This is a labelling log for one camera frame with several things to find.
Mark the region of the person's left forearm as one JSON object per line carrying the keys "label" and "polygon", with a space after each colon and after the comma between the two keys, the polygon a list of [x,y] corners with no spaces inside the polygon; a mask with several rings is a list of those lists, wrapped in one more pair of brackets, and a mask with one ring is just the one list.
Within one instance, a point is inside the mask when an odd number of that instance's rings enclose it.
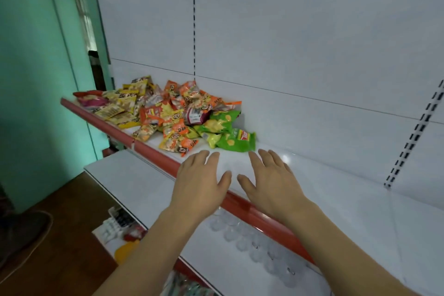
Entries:
{"label": "person's left forearm", "polygon": [[180,253],[217,205],[170,205],[92,296],[159,296]]}

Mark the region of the white store shelf unit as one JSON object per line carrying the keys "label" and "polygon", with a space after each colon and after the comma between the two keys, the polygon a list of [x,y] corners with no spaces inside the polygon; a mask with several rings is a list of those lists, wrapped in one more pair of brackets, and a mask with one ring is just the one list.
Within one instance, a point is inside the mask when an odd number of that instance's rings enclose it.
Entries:
{"label": "white store shelf unit", "polygon": [[[193,75],[193,0],[98,0],[117,86]],[[444,0],[196,0],[202,90],[283,155],[379,264],[444,296],[444,97],[392,189],[384,181],[444,79]]]}

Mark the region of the person's right hand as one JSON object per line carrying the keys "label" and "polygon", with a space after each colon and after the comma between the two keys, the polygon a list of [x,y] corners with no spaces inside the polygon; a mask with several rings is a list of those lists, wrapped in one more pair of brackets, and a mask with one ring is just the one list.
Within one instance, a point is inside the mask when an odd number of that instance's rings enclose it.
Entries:
{"label": "person's right hand", "polygon": [[283,225],[290,225],[318,213],[319,207],[304,195],[295,175],[293,174],[293,179],[281,176],[284,161],[280,156],[272,150],[268,151],[276,163],[276,169],[272,171],[264,168],[259,153],[248,152],[255,178],[253,184],[257,189],[254,200],[250,202],[263,214]]}

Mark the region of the dark shoe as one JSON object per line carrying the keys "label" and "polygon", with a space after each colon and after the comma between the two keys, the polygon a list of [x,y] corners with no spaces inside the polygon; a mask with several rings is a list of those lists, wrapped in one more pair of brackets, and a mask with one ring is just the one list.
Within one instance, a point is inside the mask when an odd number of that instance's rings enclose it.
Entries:
{"label": "dark shoe", "polygon": [[28,247],[51,224],[43,211],[0,216],[0,269],[10,257]]}

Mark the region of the small red packet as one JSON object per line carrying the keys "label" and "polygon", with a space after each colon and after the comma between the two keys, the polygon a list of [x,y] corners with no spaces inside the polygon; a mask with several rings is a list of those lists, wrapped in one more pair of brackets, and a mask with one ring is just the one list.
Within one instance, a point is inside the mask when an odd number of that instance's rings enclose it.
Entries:
{"label": "small red packet", "polygon": [[123,240],[126,242],[141,241],[145,237],[146,233],[147,230],[144,227],[134,225],[125,230],[123,233]]}

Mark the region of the pile of orange yellow snack packets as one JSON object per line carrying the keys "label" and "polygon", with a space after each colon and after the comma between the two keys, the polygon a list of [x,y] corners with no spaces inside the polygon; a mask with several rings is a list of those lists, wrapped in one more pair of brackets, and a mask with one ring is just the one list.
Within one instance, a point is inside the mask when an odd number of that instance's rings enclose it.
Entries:
{"label": "pile of orange yellow snack packets", "polygon": [[94,111],[84,109],[143,143],[161,133],[159,148],[182,157],[197,145],[199,138],[206,142],[194,125],[202,125],[213,112],[241,111],[242,107],[242,101],[229,102],[203,91],[195,80],[183,84],[168,80],[161,88],[150,75],[117,90],[103,91],[103,97],[109,100],[108,105]]}

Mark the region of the small yellow-green chip bag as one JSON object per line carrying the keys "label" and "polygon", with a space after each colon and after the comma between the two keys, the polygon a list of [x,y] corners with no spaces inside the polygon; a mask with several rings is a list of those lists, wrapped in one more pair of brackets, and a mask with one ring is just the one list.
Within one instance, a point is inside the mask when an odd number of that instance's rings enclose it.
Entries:
{"label": "small yellow-green chip bag", "polygon": [[202,132],[199,133],[200,136],[208,143],[211,149],[215,149],[217,147],[217,143],[220,141],[223,134],[216,134],[211,132]]}

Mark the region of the green chip bag red label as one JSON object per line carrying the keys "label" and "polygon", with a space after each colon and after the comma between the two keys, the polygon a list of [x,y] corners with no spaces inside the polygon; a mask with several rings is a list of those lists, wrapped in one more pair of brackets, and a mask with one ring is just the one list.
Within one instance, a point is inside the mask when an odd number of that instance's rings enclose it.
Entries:
{"label": "green chip bag red label", "polygon": [[233,128],[231,132],[221,134],[216,147],[232,152],[253,152],[256,150],[256,133]]}

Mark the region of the red purple snack bag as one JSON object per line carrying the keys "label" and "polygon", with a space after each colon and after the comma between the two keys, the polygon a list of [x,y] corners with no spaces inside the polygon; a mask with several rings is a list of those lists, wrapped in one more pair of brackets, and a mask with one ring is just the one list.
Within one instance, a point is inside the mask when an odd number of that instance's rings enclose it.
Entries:
{"label": "red purple snack bag", "polygon": [[84,92],[73,92],[72,94],[77,102],[87,110],[94,111],[100,107],[109,104],[109,100],[103,97],[103,91],[101,90],[89,90]]}

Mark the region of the striped red white packets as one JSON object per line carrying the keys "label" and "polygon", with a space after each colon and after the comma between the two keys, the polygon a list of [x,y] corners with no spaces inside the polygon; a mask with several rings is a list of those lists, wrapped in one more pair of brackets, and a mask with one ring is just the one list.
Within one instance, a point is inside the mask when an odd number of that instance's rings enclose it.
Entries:
{"label": "striped red white packets", "polygon": [[172,271],[159,296],[217,296],[210,288],[202,286],[185,275]]}

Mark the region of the person's right forearm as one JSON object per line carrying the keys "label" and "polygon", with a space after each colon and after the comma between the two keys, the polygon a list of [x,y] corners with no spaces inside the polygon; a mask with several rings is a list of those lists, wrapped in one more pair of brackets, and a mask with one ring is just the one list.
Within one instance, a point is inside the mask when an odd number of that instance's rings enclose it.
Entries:
{"label": "person's right forearm", "polygon": [[335,296],[419,296],[358,247],[313,203],[288,213],[285,224],[313,258]]}

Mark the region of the person's left hand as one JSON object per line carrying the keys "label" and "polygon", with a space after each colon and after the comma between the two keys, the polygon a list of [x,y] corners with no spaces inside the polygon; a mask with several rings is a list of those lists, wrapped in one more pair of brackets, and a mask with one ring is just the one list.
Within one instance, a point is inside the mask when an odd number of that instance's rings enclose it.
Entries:
{"label": "person's left hand", "polygon": [[225,196],[218,194],[219,152],[200,151],[189,156],[179,167],[169,209],[202,222],[221,205]]}

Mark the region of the white packets with black print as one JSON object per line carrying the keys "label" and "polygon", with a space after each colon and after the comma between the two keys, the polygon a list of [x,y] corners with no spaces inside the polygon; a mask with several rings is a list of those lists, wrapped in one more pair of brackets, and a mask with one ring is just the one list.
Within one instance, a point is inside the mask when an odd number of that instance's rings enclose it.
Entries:
{"label": "white packets with black print", "polygon": [[111,207],[108,210],[109,218],[104,220],[99,227],[98,237],[103,243],[114,239],[124,239],[136,225],[136,220],[122,207]]}

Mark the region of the yellow packet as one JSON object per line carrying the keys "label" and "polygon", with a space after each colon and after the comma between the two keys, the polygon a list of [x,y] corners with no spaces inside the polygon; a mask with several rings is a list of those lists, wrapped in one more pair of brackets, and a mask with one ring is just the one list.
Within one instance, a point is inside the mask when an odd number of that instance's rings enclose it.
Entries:
{"label": "yellow packet", "polygon": [[134,252],[134,250],[138,247],[140,240],[126,242],[119,248],[117,248],[114,252],[114,259],[117,265],[122,265],[127,258]]}

